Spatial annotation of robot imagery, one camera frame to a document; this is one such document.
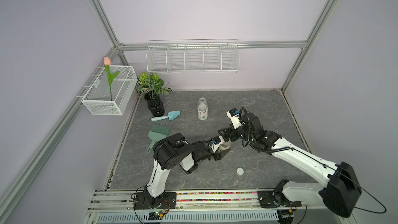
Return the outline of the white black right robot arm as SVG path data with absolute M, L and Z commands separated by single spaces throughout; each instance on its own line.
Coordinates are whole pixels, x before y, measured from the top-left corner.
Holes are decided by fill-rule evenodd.
M 311 184 L 282 180 L 274 189 L 275 195 L 289 202 L 323 204 L 340 217 L 351 216 L 362 189 L 350 164 L 321 159 L 280 134 L 265 130 L 259 118 L 244 107 L 227 111 L 227 116 L 231 124 L 223 130 L 225 141 L 242 140 L 243 146 L 281 159 L 315 180 Z

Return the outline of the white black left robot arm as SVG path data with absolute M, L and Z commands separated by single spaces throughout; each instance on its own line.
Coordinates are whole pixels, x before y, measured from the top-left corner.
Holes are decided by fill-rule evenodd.
M 203 160 L 222 159 L 229 152 L 231 137 L 219 135 L 205 141 L 189 143 L 181 133 L 160 140 L 154 147 L 154 167 L 144 192 L 156 199 L 165 192 L 165 184 L 172 168 L 179 165 L 187 174 L 197 169 Z

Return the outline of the clear bottle yellow white label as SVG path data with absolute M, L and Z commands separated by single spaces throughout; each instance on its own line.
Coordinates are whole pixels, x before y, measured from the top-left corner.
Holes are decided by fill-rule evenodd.
M 204 97 L 201 97 L 198 101 L 198 118 L 200 120 L 206 120 L 208 118 L 208 105 Z

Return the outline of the clear bottle red cream label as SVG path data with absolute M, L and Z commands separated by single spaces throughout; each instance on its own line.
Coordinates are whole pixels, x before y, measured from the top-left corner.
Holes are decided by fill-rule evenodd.
M 224 141 L 222 144 L 220 144 L 220 146 L 218 147 L 218 150 L 222 151 L 222 150 L 230 149 L 231 143 L 232 143 L 231 141 Z

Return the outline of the white bottle cap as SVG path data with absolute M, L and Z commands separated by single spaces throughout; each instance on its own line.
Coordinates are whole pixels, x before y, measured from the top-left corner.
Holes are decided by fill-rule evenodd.
M 243 175 L 243 174 L 244 174 L 244 170 L 243 170 L 242 168 L 237 168 L 237 169 L 236 169 L 236 173 L 237 173 L 238 175 Z

